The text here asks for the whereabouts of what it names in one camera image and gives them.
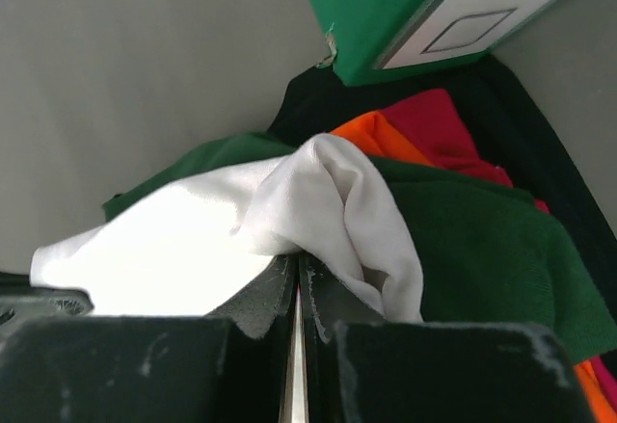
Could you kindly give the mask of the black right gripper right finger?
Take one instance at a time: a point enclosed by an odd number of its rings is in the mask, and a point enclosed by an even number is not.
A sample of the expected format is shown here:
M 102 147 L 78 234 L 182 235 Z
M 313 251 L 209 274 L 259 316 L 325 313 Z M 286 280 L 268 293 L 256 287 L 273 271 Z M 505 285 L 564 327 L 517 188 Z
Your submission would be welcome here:
M 512 323 L 385 320 L 298 259 L 312 422 L 590 422 L 561 345 Z

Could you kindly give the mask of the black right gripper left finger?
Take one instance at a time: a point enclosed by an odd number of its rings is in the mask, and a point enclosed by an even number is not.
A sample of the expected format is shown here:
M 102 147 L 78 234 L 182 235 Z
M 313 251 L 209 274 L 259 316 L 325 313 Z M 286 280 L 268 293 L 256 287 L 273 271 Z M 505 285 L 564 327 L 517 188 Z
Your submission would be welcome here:
M 295 260 L 202 317 L 1 321 L 5 422 L 278 422 Z

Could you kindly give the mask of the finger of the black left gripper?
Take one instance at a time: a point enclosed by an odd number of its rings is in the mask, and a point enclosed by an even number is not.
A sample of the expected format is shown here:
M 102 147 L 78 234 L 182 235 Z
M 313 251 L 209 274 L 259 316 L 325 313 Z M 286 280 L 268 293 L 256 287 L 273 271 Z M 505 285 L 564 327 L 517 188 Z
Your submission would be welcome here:
M 18 322 L 40 316 L 81 316 L 93 304 L 81 291 L 37 288 L 26 275 L 1 273 L 1 321 Z

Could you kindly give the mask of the white and green t shirt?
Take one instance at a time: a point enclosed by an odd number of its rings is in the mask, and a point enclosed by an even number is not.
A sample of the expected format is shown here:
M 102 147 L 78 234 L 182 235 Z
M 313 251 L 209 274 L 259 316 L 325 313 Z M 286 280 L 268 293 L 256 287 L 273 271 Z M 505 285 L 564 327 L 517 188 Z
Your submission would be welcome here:
M 574 362 L 616 347 L 570 235 L 530 194 L 368 158 L 334 135 L 207 143 L 105 213 L 37 249 L 32 285 L 83 291 L 97 315 L 198 316 L 306 251 L 394 322 L 533 322 Z

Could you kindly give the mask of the orange t shirt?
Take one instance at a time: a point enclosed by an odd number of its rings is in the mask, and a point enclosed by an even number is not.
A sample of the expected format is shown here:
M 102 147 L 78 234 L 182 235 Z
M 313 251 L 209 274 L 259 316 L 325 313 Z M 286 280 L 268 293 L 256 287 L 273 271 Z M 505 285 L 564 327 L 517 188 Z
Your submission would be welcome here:
M 378 111 L 356 117 L 331 131 L 331 134 L 346 139 L 367 155 L 434 167 L 434 164 Z M 602 391 L 591 361 L 577 364 L 574 371 L 596 421 L 615 422 L 616 410 Z

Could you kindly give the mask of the magenta t shirt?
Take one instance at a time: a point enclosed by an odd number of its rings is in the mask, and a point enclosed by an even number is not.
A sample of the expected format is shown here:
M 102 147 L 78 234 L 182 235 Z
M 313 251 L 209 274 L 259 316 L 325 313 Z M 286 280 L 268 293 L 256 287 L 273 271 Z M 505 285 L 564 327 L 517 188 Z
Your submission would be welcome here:
M 384 117 L 428 158 L 430 179 L 400 185 L 399 209 L 424 269 L 428 321 L 535 322 L 574 366 L 616 346 L 616 325 L 564 226 L 504 170 L 483 161 L 447 92 Z

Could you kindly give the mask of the black t shirt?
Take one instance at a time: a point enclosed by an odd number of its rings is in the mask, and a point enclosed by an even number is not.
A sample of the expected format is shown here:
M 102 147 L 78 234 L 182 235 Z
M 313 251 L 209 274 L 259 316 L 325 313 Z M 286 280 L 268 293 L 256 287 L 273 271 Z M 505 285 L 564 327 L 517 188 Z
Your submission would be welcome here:
M 609 307 L 616 305 L 616 238 L 577 167 L 515 74 L 493 56 L 398 81 L 347 87 L 310 68 L 287 85 L 267 131 L 289 145 L 409 96 L 444 89 L 482 158 L 542 199 L 570 232 Z

